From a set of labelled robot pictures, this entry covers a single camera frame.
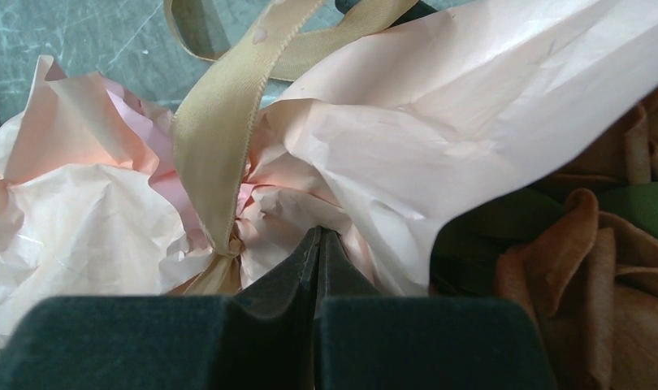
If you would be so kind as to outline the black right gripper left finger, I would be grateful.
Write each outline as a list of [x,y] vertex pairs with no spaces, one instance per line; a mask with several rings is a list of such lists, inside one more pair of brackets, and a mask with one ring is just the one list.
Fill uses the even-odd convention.
[[0,389],[311,389],[320,241],[233,296],[45,299],[0,352]]

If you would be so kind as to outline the brown ribbon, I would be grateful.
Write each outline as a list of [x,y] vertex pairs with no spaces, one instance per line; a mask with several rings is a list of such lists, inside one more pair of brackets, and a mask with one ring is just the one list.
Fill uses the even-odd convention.
[[360,1],[333,28],[304,32],[319,1],[272,1],[225,52],[186,45],[210,62],[171,122],[173,161],[202,231],[213,248],[187,295],[233,294],[240,287],[240,242],[234,235],[240,183],[259,106],[269,80],[294,81],[329,54],[391,27],[410,0]]

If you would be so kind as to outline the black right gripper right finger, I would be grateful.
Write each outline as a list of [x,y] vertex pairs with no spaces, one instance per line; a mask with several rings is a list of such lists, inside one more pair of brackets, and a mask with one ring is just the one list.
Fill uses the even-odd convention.
[[318,389],[554,389],[538,332],[497,298],[390,297],[319,244],[314,380]]

